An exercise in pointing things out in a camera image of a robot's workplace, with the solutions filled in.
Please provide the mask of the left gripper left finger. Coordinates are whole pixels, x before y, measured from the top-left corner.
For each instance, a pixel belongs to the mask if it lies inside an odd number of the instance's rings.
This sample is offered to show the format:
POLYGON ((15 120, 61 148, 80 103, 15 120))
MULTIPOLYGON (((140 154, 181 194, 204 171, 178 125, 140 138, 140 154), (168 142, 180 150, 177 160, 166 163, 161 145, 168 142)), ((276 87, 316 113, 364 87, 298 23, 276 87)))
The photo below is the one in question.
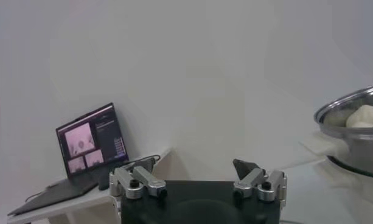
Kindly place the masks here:
POLYGON ((153 176, 142 166, 136 166, 129 172, 127 169, 118 167, 109 174, 110 195, 113 197, 125 197, 129 200, 138 200, 143 196, 146 188, 149 196, 159 199, 167 196, 167 186, 164 180, 153 176))

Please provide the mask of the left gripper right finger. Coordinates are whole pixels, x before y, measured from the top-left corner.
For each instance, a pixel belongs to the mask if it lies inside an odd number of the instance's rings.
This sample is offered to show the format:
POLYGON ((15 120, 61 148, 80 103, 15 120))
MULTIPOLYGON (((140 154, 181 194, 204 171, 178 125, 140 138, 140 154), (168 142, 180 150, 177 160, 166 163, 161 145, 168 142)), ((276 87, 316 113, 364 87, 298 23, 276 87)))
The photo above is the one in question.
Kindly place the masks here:
POLYGON ((233 184, 236 201, 243 201, 256 194, 257 199, 263 202, 287 202, 287 176, 283 171, 268 173, 256 163, 240 159, 232 160, 232 164, 239 178, 233 184))

